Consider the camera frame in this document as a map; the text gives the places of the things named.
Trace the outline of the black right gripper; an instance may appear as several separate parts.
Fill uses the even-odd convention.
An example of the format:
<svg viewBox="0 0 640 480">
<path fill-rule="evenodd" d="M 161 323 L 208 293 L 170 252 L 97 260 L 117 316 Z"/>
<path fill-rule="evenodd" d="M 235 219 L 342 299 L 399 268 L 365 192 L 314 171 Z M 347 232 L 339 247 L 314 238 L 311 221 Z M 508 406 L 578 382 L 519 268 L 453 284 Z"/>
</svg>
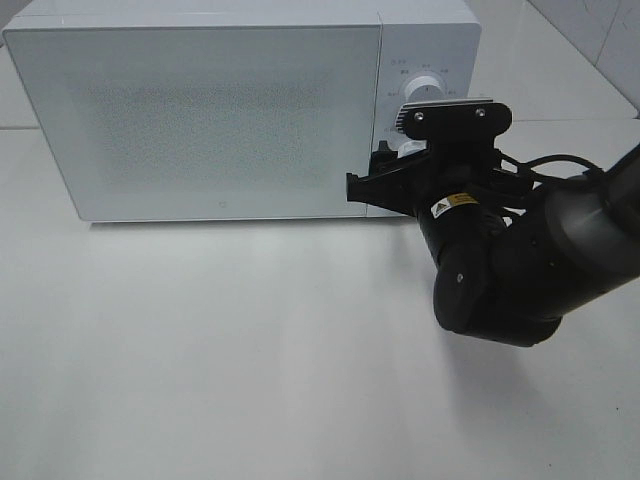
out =
<svg viewBox="0 0 640 480">
<path fill-rule="evenodd" d="M 486 260 L 506 230 L 506 209 L 530 192 L 530 178 L 506 169 L 494 146 L 512 120 L 507 105 L 489 98 L 406 103 L 396 130 L 431 143 L 401 153 L 381 140 L 366 176 L 346 174 L 346 200 L 415 216 L 435 260 Z"/>
</svg>

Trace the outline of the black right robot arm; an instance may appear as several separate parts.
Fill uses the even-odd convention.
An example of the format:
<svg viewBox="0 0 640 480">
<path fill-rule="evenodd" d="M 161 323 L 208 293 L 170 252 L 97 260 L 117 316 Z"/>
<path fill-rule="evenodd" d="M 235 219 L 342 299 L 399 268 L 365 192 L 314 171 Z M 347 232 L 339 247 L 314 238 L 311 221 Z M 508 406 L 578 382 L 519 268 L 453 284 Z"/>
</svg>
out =
<svg viewBox="0 0 640 480">
<path fill-rule="evenodd" d="M 422 143 L 381 142 L 346 197 L 413 217 L 436 265 L 433 308 L 450 332 L 530 347 L 569 312 L 639 275 L 639 153 L 578 175 L 538 172 L 495 146 L 512 123 L 490 99 L 403 105 L 396 129 Z"/>
</svg>

